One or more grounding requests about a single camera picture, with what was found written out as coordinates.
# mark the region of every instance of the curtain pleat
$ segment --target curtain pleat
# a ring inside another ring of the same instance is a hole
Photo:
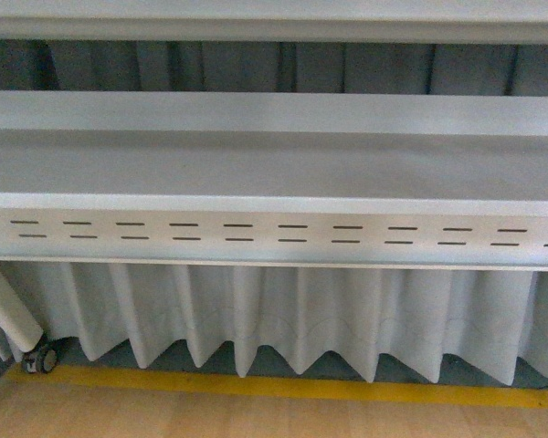
[[[548,96],[548,46],[0,40],[0,89]]]
[[[90,360],[130,340],[146,368],[186,339],[196,366],[228,340],[245,376],[260,345],[298,373],[326,351],[367,381],[389,353],[428,380],[455,354],[511,384],[518,357],[548,377],[548,273],[2,263],[50,337]],[[0,331],[0,350],[8,345]]]

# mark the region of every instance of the metal shelving unit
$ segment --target metal shelving unit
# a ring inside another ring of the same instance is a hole
[[[0,92],[12,259],[546,270],[548,99]]]

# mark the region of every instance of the yellow line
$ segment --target yellow line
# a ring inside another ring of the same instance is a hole
[[[548,408],[548,391],[511,388],[314,381],[58,365],[50,374],[25,374],[15,364],[5,375],[10,381],[67,383],[150,391],[209,392],[304,399],[374,402],[449,403],[517,408]]]

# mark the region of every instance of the caster wheel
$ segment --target caster wheel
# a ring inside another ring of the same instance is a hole
[[[21,365],[28,374],[48,374],[57,365],[57,359],[57,352],[49,343],[45,343],[25,353]]]

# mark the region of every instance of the shelf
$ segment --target shelf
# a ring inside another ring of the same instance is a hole
[[[548,98],[0,92],[0,259],[548,269]]]
[[[0,2],[0,38],[548,43],[548,0]]]

